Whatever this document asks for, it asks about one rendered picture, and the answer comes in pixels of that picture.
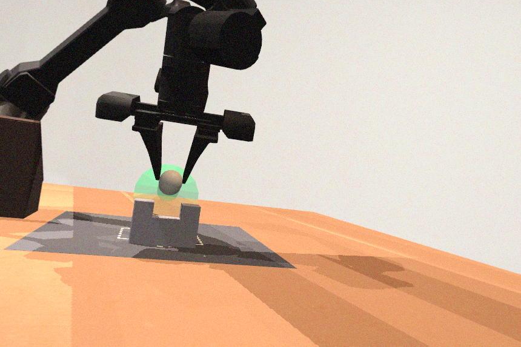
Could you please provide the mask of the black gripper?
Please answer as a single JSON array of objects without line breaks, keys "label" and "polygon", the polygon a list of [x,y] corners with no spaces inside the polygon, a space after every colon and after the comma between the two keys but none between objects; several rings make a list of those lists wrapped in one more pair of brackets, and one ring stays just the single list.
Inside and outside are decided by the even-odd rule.
[{"label": "black gripper", "polygon": [[224,110],[224,115],[204,113],[210,65],[163,55],[157,105],[141,102],[140,95],[117,91],[98,98],[96,118],[122,122],[134,116],[132,130],[141,134],[156,180],[162,168],[163,122],[160,121],[197,126],[183,184],[207,145],[218,142],[220,130],[228,139],[253,141],[256,123],[249,113],[231,110]]}]

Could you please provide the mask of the grey posts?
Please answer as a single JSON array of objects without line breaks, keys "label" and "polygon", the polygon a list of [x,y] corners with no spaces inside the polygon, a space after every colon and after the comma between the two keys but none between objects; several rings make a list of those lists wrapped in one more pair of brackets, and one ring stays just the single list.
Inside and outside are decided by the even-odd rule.
[{"label": "grey posts", "polygon": [[[135,198],[128,243],[148,245],[154,200]],[[181,203],[180,225],[176,247],[195,248],[201,206]]]}]

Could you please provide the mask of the grey flat mat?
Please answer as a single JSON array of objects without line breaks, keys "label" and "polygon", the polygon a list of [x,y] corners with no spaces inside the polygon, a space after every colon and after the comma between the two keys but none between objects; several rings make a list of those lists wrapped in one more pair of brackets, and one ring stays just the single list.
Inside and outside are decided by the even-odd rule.
[{"label": "grey flat mat", "polygon": [[129,216],[65,211],[4,250],[295,268],[239,226],[199,223],[195,248],[128,243]]}]

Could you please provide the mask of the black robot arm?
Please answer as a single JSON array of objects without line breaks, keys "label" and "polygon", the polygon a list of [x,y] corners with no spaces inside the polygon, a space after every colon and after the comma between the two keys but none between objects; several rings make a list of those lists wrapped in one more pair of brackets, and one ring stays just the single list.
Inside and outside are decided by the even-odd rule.
[{"label": "black robot arm", "polygon": [[0,115],[41,121],[59,83],[122,31],[167,17],[164,55],[235,70],[251,67],[267,24],[255,0],[108,0],[40,61],[0,73]]}]

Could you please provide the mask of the green glass bottle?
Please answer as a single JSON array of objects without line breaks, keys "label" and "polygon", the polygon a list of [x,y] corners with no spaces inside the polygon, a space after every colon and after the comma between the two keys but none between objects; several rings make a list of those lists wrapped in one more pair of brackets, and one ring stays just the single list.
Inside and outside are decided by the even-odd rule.
[{"label": "green glass bottle", "polygon": [[197,204],[196,181],[189,175],[182,183],[184,169],[176,165],[163,164],[159,180],[155,179],[153,168],[144,172],[136,182],[135,198],[154,200],[153,215],[179,217],[181,203]]}]

